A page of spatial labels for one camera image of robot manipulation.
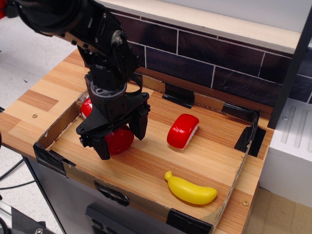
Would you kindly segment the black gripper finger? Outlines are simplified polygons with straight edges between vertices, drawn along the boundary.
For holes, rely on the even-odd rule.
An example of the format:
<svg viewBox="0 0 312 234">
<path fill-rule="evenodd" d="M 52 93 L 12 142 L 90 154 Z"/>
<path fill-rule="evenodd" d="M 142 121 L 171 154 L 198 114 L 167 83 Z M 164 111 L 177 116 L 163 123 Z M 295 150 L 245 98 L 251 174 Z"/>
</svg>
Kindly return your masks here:
<svg viewBox="0 0 312 234">
<path fill-rule="evenodd" d="M 131 131 L 139 140 L 143 140 L 148 123 L 148 111 L 144 107 L 139 107 L 132 112 L 131 117 L 129 122 Z"/>
<path fill-rule="evenodd" d="M 93 148 L 102 160 L 110 159 L 110 153 L 105 138 L 95 138 L 93 140 Z"/>
</svg>

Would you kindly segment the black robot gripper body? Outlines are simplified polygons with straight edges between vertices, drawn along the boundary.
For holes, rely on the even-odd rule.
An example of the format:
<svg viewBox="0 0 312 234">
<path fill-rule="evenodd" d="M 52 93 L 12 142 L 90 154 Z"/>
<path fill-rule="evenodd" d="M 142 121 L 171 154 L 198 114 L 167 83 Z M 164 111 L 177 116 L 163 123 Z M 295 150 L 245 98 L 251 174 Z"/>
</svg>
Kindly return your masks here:
<svg viewBox="0 0 312 234">
<path fill-rule="evenodd" d="M 92 111 L 76 129 L 84 147 L 93 147 L 95 138 L 105 138 L 112 131 L 129 124 L 135 109 L 144 107 L 149 113 L 149 94 L 141 90 L 127 93 L 126 88 L 127 85 L 123 85 L 115 91 L 106 91 L 93 84 L 88 86 Z"/>
</svg>

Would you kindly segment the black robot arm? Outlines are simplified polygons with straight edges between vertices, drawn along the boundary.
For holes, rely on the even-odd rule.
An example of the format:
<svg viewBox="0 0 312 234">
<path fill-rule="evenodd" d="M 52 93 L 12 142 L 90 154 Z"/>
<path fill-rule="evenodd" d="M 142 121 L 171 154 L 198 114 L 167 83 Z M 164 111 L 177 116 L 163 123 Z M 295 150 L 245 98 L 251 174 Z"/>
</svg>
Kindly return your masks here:
<svg viewBox="0 0 312 234">
<path fill-rule="evenodd" d="M 120 22 L 94 0 L 16 0 L 14 6 L 22 21 L 36 33 L 56 36 L 70 42 L 89 69 L 85 76 L 92 103 L 90 115 L 76 132 L 84 147 L 92 147 L 103 160 L 110 158 L 106 136 L 128 125 L 134 136 L 146 134 L 149 94 L 129 93 L 138 57 L 128 45 Z"/>
</svg>

